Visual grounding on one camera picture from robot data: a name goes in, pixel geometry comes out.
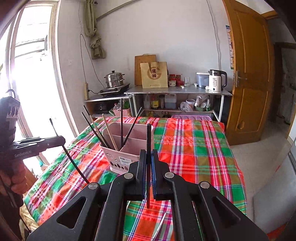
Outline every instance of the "red and green tablecloth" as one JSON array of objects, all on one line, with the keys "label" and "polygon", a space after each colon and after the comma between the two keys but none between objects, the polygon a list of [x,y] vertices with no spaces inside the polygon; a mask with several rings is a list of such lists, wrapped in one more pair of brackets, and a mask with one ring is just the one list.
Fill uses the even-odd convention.
[{"label": "red and green tablecloth", "polygon": [[[107,118],[109,123],[119,118]],[[124,118],[132,123],[134,118]],[[167,162],[170,171],[186,181],[208,181],[228,200],[246,214],[244,178],[226,140],[223,124],[214,121],[192,121],[142,117],[138,124],[151,123],[159,160]],[[102,131],[102,118],[96,120]],[[109,183],[117,176],[110,171],[97,137],[86,128],[67,148],[79,169],[90,182]],[[86,186],[63,152],[45,170],[30,189],[24,201],[41,225]],[[124,240],[151,240],[165,213],[158,240],[173,240],[173,221],[170,201],[150,200],[150,209],[143,202],[130,202],[126,212]]]}]

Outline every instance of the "green curtain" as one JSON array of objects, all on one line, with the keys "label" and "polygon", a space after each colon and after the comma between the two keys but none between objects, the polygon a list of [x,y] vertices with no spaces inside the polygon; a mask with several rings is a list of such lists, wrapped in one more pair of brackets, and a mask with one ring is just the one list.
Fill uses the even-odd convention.
[{"label": "green curtain", "polygon": [[96,25],[96,16],[94,13],[94,0],[85,1],[84,16],[84,32],[87,37],[91,38],[91,57],[92,59],[105,58],[106,54],[103,48],[101,48],[101,37],[98,34],[98,28]]}]

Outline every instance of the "hand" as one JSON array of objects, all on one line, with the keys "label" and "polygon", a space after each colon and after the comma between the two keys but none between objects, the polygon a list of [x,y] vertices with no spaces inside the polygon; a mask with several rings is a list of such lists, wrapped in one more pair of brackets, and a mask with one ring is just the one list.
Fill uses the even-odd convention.
[{"label": "hand", "polygon": [[[4,171],[0,170],[0,176],[7,186],[11,186],[11,190],[17,194],[24,194],[28,191],[26,180],[26,169],[23,161],[17,161],[12,164],[14,175],[10,178]],[[0,182],[0,193],[7,196],[3,183]]]}]

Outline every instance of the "wooden cutting board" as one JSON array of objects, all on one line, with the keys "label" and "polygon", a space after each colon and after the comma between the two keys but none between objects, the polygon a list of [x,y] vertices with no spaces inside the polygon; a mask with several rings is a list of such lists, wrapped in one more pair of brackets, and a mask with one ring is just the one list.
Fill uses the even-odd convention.
[{"label": "wooden cutting board", "polygon": [[135,85],[142,85],[141,63],[156,62],[156,55],[135,56]]}]

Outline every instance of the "silver screw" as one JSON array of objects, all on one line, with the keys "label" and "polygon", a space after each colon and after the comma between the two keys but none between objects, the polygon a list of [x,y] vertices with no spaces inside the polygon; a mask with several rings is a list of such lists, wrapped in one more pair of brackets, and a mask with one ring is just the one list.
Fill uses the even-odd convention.
[{"label": "silver screw", "polygon": [[202,182],[202,183],[200,184],[200,186],[201,186],[202,188],[204,188],[204,189],[208,189],[208,188],[210,187],[210,185],[209,185],[208,182]]},{"label": "silver screw", "polygon": [[98,184],[97,183],[90,183],[89,184],[89,189],[91,189],[91,190],[95,190],[95,189],[97,189],[98,188]]},{"label": "silver screw", "polygon": [[124,178],[131,179],[131,178],[133,178],[133,174],[128,172],[128,173],[124,174]]},{"label": "silver screw", "polygon": [[173,177],[174,177],[174,174],[173,174],[172,172],[167,172],[167,173],[165,174],[165,177],[166,177],[166,178],[173,178]]}]

